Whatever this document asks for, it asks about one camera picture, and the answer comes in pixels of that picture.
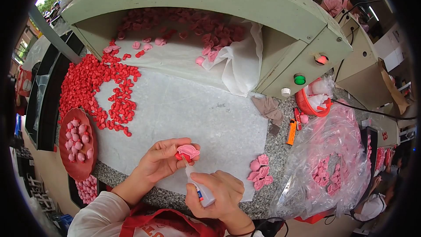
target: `white knob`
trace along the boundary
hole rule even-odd
[[[281,89],[281,95],[283,97],[288,97],[291,95],[291,89],[290,88],[282,88]]]

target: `ceiling light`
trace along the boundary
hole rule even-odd
[[[378,21],[378,17],[377,17],[377,15],[376,15],[376,13],[374,13],[374,10],[371,8],[371,6],[369,6],[368,8],[371,10],[371,12],[373,13],[374,17],[375,17],[375,18],[376,18],[376,20]]]

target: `gray cloth rag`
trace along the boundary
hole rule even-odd
[[[284,119],[284,114],[278,109],[278,102],[270,96],[264,98],[253,96],[251,100],[264,118],[272,119],[272,123],[279,127]]]

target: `green button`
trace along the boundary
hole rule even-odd
[[[296,85],[303,85],[306,83],[306,77],[304,76],[295,76],[294,82]]]

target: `granite countertop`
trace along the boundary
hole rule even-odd
[[[355,100],[355,98],[352,96],[349,97],[348,92],[342,89],[334,88],[333,94],[335,99],[344,98],[350,105],[364,108],[357,100]],[[294,118],[293,109],[294,107],[297,107],[295,97],[292,96],[283,101],[278,99],[276,100],[279,102],[278,108],[284,113],[285,119]],[[361,120],[363,119],[362,111],[356,111],[356,119],[358,123],[361,124]],[[269,204],[275,194],[279,182],[281,181],[286,168],[288,155],[291,151],[291,146],[285,144],[289,130],[288,121],[283,121],[277,136],[269,133],[270,126],[271,122],[268,123],[264,153],[269,157],[269,175],[273,176],[274,182],[268,186],[264,186],[260,191],[256,191],[253,197],[253,201],[240,203],[239,205],[240,208],[245,211],[245,213],[247,213],[252,219],[267,218]],[[111,187],[115,187],[119,183],[123,182],[127,177],[126,174],[123,174],[107,166],[99,160],[96,163],[96,168],[93,172],[93,175]],[[172,208],[180,210],[184,213],[189,213],[184,199],[184,195],[154,187],[143,198],[143,201],[160,208]]]

